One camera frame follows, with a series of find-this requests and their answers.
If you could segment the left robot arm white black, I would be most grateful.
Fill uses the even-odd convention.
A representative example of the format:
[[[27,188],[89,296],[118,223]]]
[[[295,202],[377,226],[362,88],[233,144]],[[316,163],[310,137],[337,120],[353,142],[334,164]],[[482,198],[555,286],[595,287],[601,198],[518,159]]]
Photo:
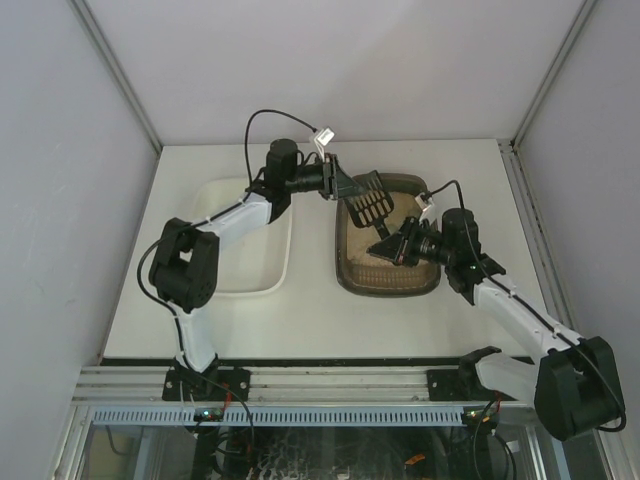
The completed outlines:
[[[209,321],[200,311],[215,293],[225,248],[278,220],[296,193],[317,192],[326,200],[341,200],[366,192],[322,145],[312,162],[299,154],[294,141],[273,141],[265,166],[239,200],[196,222],[170,219],[143,254],[152,259],[148,282],[155,291],[144,285],[142,264],[136,272],[139,287],[172,315],[178,338],[176,360],[184,368],[201,374],[217,360]]]

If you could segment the black slotted litter scoop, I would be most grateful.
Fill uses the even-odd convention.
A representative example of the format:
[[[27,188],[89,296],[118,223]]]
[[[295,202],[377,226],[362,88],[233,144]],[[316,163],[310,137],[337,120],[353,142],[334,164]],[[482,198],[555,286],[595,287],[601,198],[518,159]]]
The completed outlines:
[[[374,228],[379,238],[384,240],[390,235],[385,220],[394,210],[391,194],[384,187],[377,170],[361,175],[358,183],[365,192],[346,199],[351,221],[358,229]]]

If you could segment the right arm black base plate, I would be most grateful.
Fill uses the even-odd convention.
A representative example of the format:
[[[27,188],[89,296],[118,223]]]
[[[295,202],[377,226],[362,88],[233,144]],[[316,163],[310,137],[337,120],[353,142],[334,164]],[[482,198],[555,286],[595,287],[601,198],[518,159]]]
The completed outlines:
[[[499,394],[482,386],[476,372],[477,363],[490,354],[501,353],[489,346],[462,356],[455,368],[436,368],[426,372],[431,401],[489,401]]]

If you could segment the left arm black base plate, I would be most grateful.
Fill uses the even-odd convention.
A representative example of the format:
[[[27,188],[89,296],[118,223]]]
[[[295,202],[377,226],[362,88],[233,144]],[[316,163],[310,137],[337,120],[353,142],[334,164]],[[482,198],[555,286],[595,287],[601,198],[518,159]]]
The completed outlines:
[[[165,402],[246,401],[250,384],[251,372],[246,369],[211,369],[194,373],[177,365],[166,373],[161,398]]]

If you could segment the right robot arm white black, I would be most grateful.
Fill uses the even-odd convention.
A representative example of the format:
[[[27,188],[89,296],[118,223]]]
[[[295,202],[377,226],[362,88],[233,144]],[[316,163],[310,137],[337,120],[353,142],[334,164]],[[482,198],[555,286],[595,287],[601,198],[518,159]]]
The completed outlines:
[[[531,305],[504,267],[483,252],[471,211],[447,210],[435,231],[408,217],[368,254],[396,266],[425,260],[442,266],[450,287],[492,316],[526,351],[528,362],[497,347],[468,354],[478,384],[527,403],[554,438],[596,429],[615,433],[627,416],[615,355],[601,337],[586,338]]]

